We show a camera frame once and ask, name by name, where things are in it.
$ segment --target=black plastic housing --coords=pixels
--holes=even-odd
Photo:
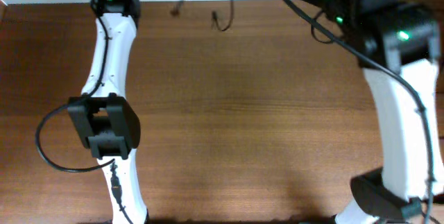
[[[136,27],[139,25],[139,0],[91,0],[91,7],[99,17],[103,16],[103,13],[121,13],[124,17],[131,16]]]
[[[69,103],[81,98],[71,97]],[[105,110],[107,116],[95,114]],[[125,98],[111,94],[107,98],[89,98],[68,108],[78,136],[92,156],[121,156],[128,159],[131,149],[140,143],[140,122]]]
[[[405,64],[441,56],[439,26],[425,6],[398,0],[303,1],[322,8],[347,44],[395,73]],[[372,68],[361,61],[359,66]]]
[[[408,220],[421,215],[421,200],[406,202],[393,195],[382,185],[382,168],[357,176],[351,180],[353,198],[367,214],[390,220]]]

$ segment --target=wood grain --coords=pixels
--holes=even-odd
[[[313,41],[281,1],[237,2],[224,34],[210,28],[210,14],[217,9],[226,19],[226,2],[187,3],[178,19],[169,16],[172,5],[143,4],[128,68],[151,217],[271,221],[341,211],[350,178],[382,164],[375,107],[356,59]],[[9,7],[0,30],[0,223],[112,217],[101,172],[54,171],[33,144],[43,115],[80,92],[95,37],[88,5]],[[444,98],[437,104],[444,130]],[[95,164],[66,114],[42,136],[55,162]],[[444,219],[444,209],[434,215]]]

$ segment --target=wooden table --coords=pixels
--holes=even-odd
[[[143,4],[128,67],[151,217],[271,221],[341,211],[350,178],[382,165],[375,106],[356,58],[315,42],[281,1],[236,2],[227,33],[211,29],[210,15],[217,9],[227,19],[228,3],[187,3],[178,19],[172,5]],[[85,4],[8,8],[0,26],[0,223],[112,217],[102,172],[55,171],[33,143],[44,114],[79,95],[95,32]],[[443,96],[437,102],[441,120]],[[49,122],[42,143],[62,165],[96,164],[67,114]],[[434,215],[443,220],[444,208]]]

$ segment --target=green led light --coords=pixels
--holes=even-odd
[[[398,38],[402,41],[407,41],[410,39],[410,35],[404,31],[400,31],[400,32],[398,32]]]
[[[336,17],[336,22],[342,24],[344,22],[344,19],[341,17]]]

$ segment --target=black bracket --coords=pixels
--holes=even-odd
[[[136,27],[140,18],[140,0],[91,0],[91,7],[102,17],[103,13],[121,13],[122,16],[131,16]]]
[[[79,101],[69,98],[69,103]],[[88,98],[68,108],[85,148],[92,156],[120,156],[128,159],[131,149],[140,143],[140,121],[124,97],[110,94],[107,98]]]
[[[421,199],[398,198],[382,184],[382,168],[351,180],[353,198],[367,214],[389,220],[407,220],[421,215]]]
[[[395,73],[405,64],[441,56],[439,25],[425,6],[398,0],[303,1],[322,8],[350,46]]]

